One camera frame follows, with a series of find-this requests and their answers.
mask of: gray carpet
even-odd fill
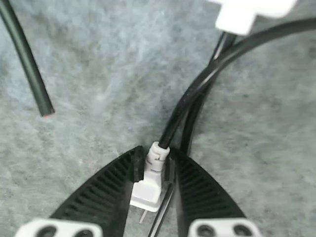
[[[0,23],[0,229],[11,237],[47,217],[98,169],[157,140],[173,107],[206,65],[219,6],[204,0],[13,0],[56,114],[39,116]],[[281,20],[315,16],[301,0]],[[267,237],[314,237],[316,33],[264,45],[220,76],[191,157]],[[146,236],[132,207],[125,236]],[[173,208],[160,236],[176,237]]]

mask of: white strain relief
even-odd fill
[[[161,204],[161,174],[170,148],[163,149],[154,142],[146,156],[144,179],[134,183],[130,205],[156,212]]]

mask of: ribbed black plastic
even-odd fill
[[[143,147],[116,158],[78,188],[51,218],[95,223],[104,236],[122,237],[133,183],[143,179]]]
[[[164,181],[167,183],[175,182],[175,160],[174,156],[169,155],[165,161]]]
[[[228,193],[201,166],[181,151],[172,150],[176,165],[179,237],[187,237],[195,219],[245,217]]]

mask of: power cord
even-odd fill
[[[228,48],[230,48],[234,44],[236,38],[237,38],[237,35],[223,32],[220,38],[218,39],[213,55],[211,59],[209,60],[209,64],[211,64],[213,60],[217,59],[222,52],[225,52]],[[196,124],[196,120],[198,119],[200,115],[204,102],[210,90],[212,89],[213,85],[214,83],[211,83],[209,86],[207,86],[203,90],[203,92],[200,95],[198,95],[197,99],[192,103],[188,111],[188,115],[187,115],[186,122],[185,122],[183,132],[182,132],[182,139],[181,139],[181,145],[180,145],[180,150],[187,155],[190,152],[192,135],[193,135],[194,127]]]
[[[42,116],[53,114],[54,108],[40,76],[31,48],[8,0],[0,0],[0,15],[19,55],[40,114]]]
[[[269,41],[310,30],[316,30],[316,18],[298,20],[275,26],[245,38],[220,55],[216,60],[211,61],[211,63],[192,82],[179,100],[159,140],[159,146],[164,149],[169,147],[189,106],[198,95],[205,90],[205,88],[215,82],[217,74],[230,63],[252,49]]]

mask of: white power adapter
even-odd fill
[[[170,148],[159,147],[154,142],[146,156],[144,179],[134,183],[130,205],[156,212],[161,205],[161,175],[164,162],[170,152]]]
[[[222,5],[216,28],[236,35],[249,34],[257,15],[281,18],[297,0],[208,0]]]

